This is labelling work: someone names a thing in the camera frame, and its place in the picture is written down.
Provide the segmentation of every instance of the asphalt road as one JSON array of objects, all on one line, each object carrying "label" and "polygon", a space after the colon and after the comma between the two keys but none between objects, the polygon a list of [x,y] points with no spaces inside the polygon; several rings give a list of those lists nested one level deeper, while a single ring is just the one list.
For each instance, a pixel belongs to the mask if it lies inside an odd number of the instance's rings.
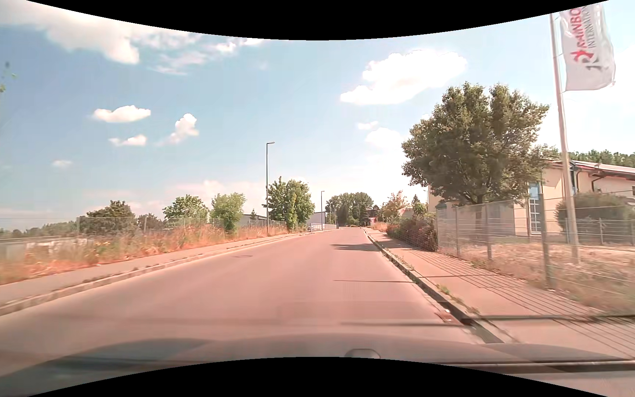
[{"label": "asphalt road", "polygon": [[202,259],[2,316],[0,376],[158,338],[231,340],[339,330],[481,343],[454,327],[344,325],[442,321],[442,311],[362,230],[342,228]]}]

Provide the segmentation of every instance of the bush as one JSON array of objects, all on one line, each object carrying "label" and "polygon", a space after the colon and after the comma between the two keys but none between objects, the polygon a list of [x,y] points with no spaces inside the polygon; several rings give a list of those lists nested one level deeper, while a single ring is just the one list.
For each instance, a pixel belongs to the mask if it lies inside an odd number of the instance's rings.
[{"label": "bush", "polygon": [[433,224],[422,219],[403,219],[400,223],[391,223],[386,234],[428,251],[437,250],[437,233]]},{"label": "bush", "polygon": [[[635,210],[627,203],[627,198],[611,194],[585,193],[574,197],[577,215],[577,231],[581,242],[598,240],[600,228],[609,242],[625,242],[634,226]],[[567,231],[567,206],[560,201],[555,207],[558,225]]]}]

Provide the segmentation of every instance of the fence post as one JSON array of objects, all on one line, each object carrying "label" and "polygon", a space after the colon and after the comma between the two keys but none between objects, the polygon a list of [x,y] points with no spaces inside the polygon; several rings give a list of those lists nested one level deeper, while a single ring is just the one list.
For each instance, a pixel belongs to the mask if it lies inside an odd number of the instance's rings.
[{"label": "fence post", "polygon": [[484,241],[487,243],[487,259],[492,260],[492,243],[489,240],[489,205],[484,203]]},{"label": "fence post", "polygon": [[599,218],[599,245],[604,245],[604,227],[602,226],[602,218]]},{"label": "fence post", "polygon": [[538,193],[541,201],[541,244],[542,244],[542,261],[545,267],[545,284],[549,288],[553,288],[551,266],[550,266],[550,247],[548,246],[548,221],[545,217],[545,197],[541,192]]},{"label": "fence post", "polygon": [[[514,232],[516,231],[516,216],[514,216]],[[528,243],[531,243],[531,200],[525,200],[525,233],[528,236]]]},{"label": "fence post", "polygon": [[457,207],[454,208],[454,247],[457,250],[457,257],[459,258],[459,221],[457,219]]}]

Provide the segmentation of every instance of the flag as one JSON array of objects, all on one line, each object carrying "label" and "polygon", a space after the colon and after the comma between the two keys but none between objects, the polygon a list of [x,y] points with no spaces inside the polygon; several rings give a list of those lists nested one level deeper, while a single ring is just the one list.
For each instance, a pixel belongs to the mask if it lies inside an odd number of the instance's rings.
[{"label": "flag", "polygon": [[614,82],[614,49],[607,34],[602,4],[560,13],[566,91],[600,90]]}]

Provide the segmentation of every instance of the sky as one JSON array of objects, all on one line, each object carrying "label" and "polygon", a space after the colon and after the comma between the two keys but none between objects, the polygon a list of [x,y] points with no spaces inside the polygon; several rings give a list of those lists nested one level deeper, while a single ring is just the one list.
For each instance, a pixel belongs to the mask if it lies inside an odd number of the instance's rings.
[{"label": "sky", "polygon": [[[635,151],[635,0],[604,4],[616,83],[565,93],[570,150]],[[400,143],[449,86],[508,84],[551,105],[539,141],[560,147],[547,15],[375,40],[224,37],[0,0],[0,226],[69,221],[110,200],[162,217],[299,179],[316,211],[344,192],[381,204],[410,186]]]}]

